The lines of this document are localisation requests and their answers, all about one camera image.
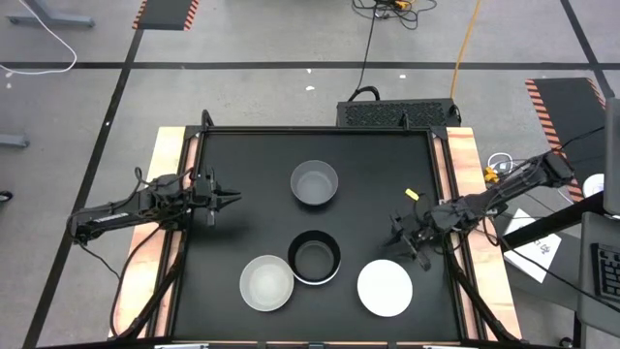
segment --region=wooden table frame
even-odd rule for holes
[[[439,138],[435,138],[434,147],[437,167],[439,170],[439,181],[442,187],[444,199],[452,197],[450,192],[450,181],[456,183],[457,195],[467,195],[479,193],[485,190],[484,181],[481,173],[481,163],[474,140],[473,130],[470,128],[448,128],[448,145],[444,149]],[[157,141],[153,150],[151,164],[148,170],[147,180],[159,175],[173,174],[185,171],[194,166],[197,149],[199,149],[198,137],[189,140],[186,153],[183,152],[183,144],[186,137],[185,127],[161,127],[157,135]],[[186,159],[185,164],[179,164],[181,159]],[[446,158],[451,158],[451,167],[446,163]],[[183,185],[190,184],[189,175],[183,180]],[[487,224],[488,232],[495,234],[491,224]],[[134,235],[130,245],[131,251],[148,236],[156,224],[144,224],[134,229]],[[167,268],[176,256],[176,251],[180,243],[180,232],[158,232],[142,249],[136,253],[133,261],[127,267],[123,280],[119,299],[114,309],[114,324],[118,332],[126,329],[140,313],[144,304],[153,294],[155,285],[164,274],[161,266],[166,262]],[[521,337],[518,326],[512,293],[509,285],[504,259],[500,247],[491,245],[483,234],[470,234],[468,237],[470,260],[473,264],[478,291],[493,314],[504,324],[505,328],[514,336]],[[165,253],[164,246],[170,244],[170,252]],[[464,266],[463,251],[456,252],[459,264]],[[170,287],[162,299],[160,307],[156,312],[155,326],[148,331],[142,331],[140,336],[154,335],[163,336],[168,332],[168,325],[171,314],[171,290]],[[468,338],[480,339],[479,333],[486,335],[493,340],[493,334],[487,327],[481,328],[477,325],[477,316],[472,307],[467,294],[460,289],[460,298],[465,319],[465,333]],[[255,344],[256,342],[243,342],[243,344]],[[272,344],[292,344],[290,342],[268,342]],[[385,342],[363,342],[363,343],[338,343],[338,344],[386,344]],[[420,344],[411,342],[399,342],[398,344]]]

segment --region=gray bowl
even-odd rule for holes
[[[322,205],[331,199],[338,189],[338,174],[328,164],[310,160],[297,166],[291,174],[291,190],[304,204]]]

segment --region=gray floor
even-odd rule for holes
[[[94,16],[91,30],[58,29],[80,61],[122,62],[133,37],[139,0],[50,0],[51,7]],[[613,0],[571,3],[597,57],[620,61],[620,29]],[[409,32],[396,22],[377,22],[371,61],[453,61],[474,8],[473,0],[441,1],[420,15]],[[0,0],[0,14],[20,10]],[[369,20],[352,13],[349,2],[203,1],[189,32],[146,32],[138,61],[359,61]],[[71,55],[36,26],[0,20],[0,61],[70,61]],[[559,2],[484,1],[469,62],[586,62]],[[0,347],[16,348],[25,336],[75,201],[110,96],[117,70],[74,70],[63,75],[0,76],[0,132],[25,132],[26,149],[0,148],[0,188],[15,193],[0,207]],[[620,72],[605,72],[620,91]],[[210,110],[220,125],[332,125],[335,106],[346,100],[359,70],[134,70],[111,127],[89,205],[121,198],[134,185],[133,167],[148,168],[158,127],[196,124]],[[507,151],[515,158],[548,149],[524,88],[532,78],[589,77],[587,71],[462,71],[456,102],[464,125],[474,128],[480,158]],[[369,70],[364,81],[384,99],[446,97],[449,70]],[[555,191],[534,195],[554,209],[567,203]],[[544,207],[515,200],[534,216]],[[127,231],[108,233],[92,248],[120,269]],[[578,230],[570,233],[578,235]],[[102,340],[114,278],[94,259],[73,249],[50,309],[40,344]],[[569,310],[513,290],[524,337],[554,344],[572,332]],[[620,341],[591,331],[592,348]]]

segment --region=black floor line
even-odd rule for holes
[[[106,146],[106,141],[108,140],[109,130],[113,124],[116,111],[118,110],[120,100],[125,90],[125,85],[127,84],[127,79],[129,78],[129,73],[131,72],[131,63],[136,59],[136,54],[138,53],[142,33],[143,31],[141,30],[136,31],[131,46],[129,47],[127,57],[125,58],[125,63],[123,64],[120,76],[118,77],[118,82],[116,83],[116,87],[114,88],[114,92],[112,93],[111,100],[109,102],[108,111],[106,111],[106,116],[102,122],[99,136],[95,141],[95,146],[90,156],[90,161],[86,167],[86,173],[84,174],[81,186],[79,187],[72,212],[75,212],[77,209],[80,209],[86,205],[86,199],[90,194],[90,189],[92,187],[93,180],[95,179],[95,173],[99,167],[101,157],[104,153],[104,147]],[[62,271],[65,268],[67,257],[69,256],[69,252],[72,247],[72,239],[68,233],[69,232],[65,230],[62,240],[60,241],[60,246],[56,252],[54,262],[51,265],[51,271],[47,277],[46,285],[43,289],[43,293],[41,294],[41,298],[37,304],[37,309],[35,310],[35,314],[24,340],[23,348],[34,348],[37,346],[37,342],[39,341],[49,307],[53,301],[58,282],[60,281]]]
[[[586,38],[585,33],[583,32],[583,28],[581,28],[581,24],[579,23],[579,20],[577,19],[577,15],[573,10],[573,6],[571,6],[571,3],[569,2],[569,0],[561,0],[560,2],[562,3],[562,7],[564,8],[564,11],[566,12],[566,16],[569,18],[569,22],[571,23],[571,26],[573,27],[574,34],[577,36],[577,39],[579,40],[581,49],[583,49],[583,53],[585,54],[585,57],[588,59],[588,63],[592,64],[594,67],[593,69],[594,76],[596,77],[597,82],[599,83],[599,87],[601,88],[603,95],[606,98],[615,97],[615,94],[613,93],[611,86],[609,86],[609,82],[607,82],[605,73],[603,73],[603,70],[599,67],[599,60],[597,59],[597,56],[594,54],[594,51],[592,50],[592,47],[590,46],[590,43],[588,42],[588,38]]]
[[[12,69],[62,69],[66,62],[2,62]],[[122,69],[124,62],[78,62],[74,69]],[[252,70],[252,69],[360,69],[357,61],[290,62],[135,62],[131,69],[141,70]],[[452,70],[454,62],[368,62],[367,69]],[[515,63],[464,62],[461,70],[536,71],[536,70],[620,70],[620,63]]]

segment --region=desk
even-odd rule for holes
[[[162,127],[159,129],[148,171],[149,180],[158,175],[176,173],[179,170],[184,134],[184,127]],[[466,195],[485,190],[472,129],[448,128],[448,143],[459,194]],[[442,144],[438,139],[435,140],[434,146],[438,154],[443,153]],[[184,164],[185,169],[189,169],[194,164],[197,147],[198,139],[192,138],[186,157],[187,161]],[[449,198],[450,186],[447,166],[441,156],[437,157],[437,162],[443,194],[445,198]],[[189,185],[189,177],[184,178],[183,183]],[[155,227],[155,224],[136,227],[130,251],[146,238]],[[175,232],[172,235],[172,249],[167,261],[163,261],[165,258],[162,256],[164,240],[165,232],[160,231],[136,254],[127,268],[117,307],[114,309],[115,326],[118,331],[123,331],[131,324],[152,295],[160,264],[167,263],[170,266],[175,257],[175,247],[180,242],[180,232]],[[474,274],[481,296],[507,330],[513,335],[521,337],[501,249],[489,244],[483,234],[470,234],[469,243]],[[461,262],[459,253],[457,253],[457,258]],[[466,333],[470,338],[477,338],[472,305],[462,290],[461,298],[465,312]],[[155,335],[165,335],[170,311],[171,291],[169,290],[157,313]],[[492,333],[488,329],[485,331],[488,337],[493,339]]]

